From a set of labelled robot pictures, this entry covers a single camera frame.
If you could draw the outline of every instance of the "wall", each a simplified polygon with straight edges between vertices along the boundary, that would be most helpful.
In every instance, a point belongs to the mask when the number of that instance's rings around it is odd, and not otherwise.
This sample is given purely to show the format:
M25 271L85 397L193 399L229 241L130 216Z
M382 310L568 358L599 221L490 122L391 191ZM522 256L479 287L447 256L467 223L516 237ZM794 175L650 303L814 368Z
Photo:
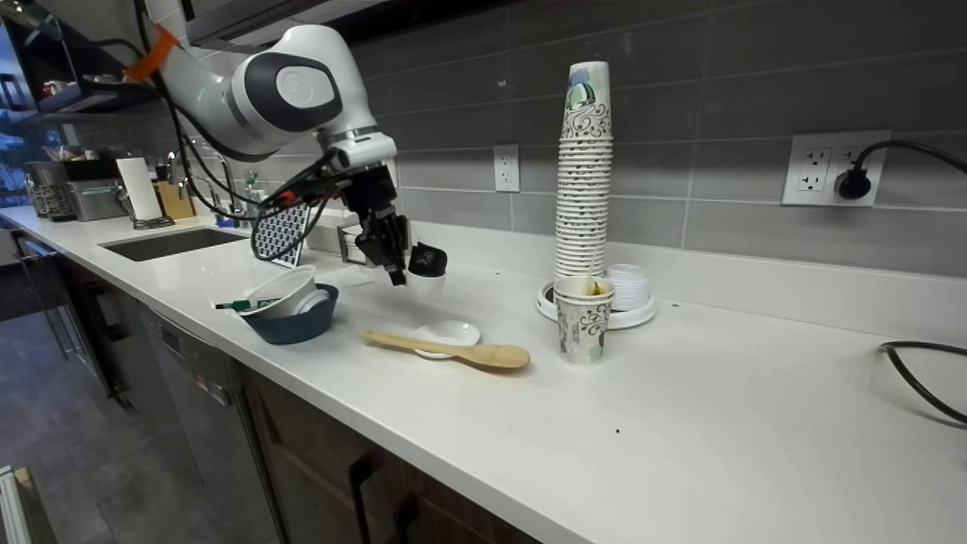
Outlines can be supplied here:
M892 151L872 211L779 210L792 132L884 127L967 159L963 21L963 0L522 0L356 58L413 219L552 232L565 70L608 58L609 240L967 276L967 180L939 165ZM494 191L508 141L520 195ZM263 173L311 159L303 139Z

